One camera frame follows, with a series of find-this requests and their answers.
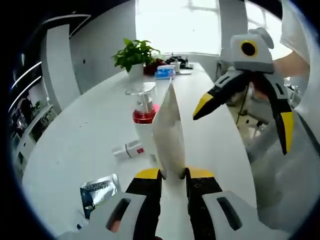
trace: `white sleeve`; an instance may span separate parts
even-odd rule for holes
[[[282,34],[280,43],[299,54],[310,64],[306,37],[294,6],[289,0],[282,0]]]

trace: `person's arm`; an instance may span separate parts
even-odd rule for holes
[[[284,78],[298,76],[310,71],[310,65],[295,51],[273,62]]]

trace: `bottle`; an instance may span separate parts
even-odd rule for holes
[[[152,161],[157,162],[152,123],[159,107],[153,103],[151,97],[155,86],[155,82],[136,83],[127,89],[125,94],[136,96],[136,106],[132,114],[134,127],[145,153]]]

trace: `black cable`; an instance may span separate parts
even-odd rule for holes
[[[249,90],[249,84],[248,84],[248,86],[246,87],[245,94],[244,94],[244,98],[243,98],[243,101],[242,101],[242,105],[241,105],[240,111],[238,112],[238,117],[237,117],[237,119],[236,119],[235,125],[237,125],[238,122],[239,122],[240,113],[241,113],[242,109],[244,108],[244,105],[245,105],[245,102],[246,102],[246,98],[247,98],[248,90]]]

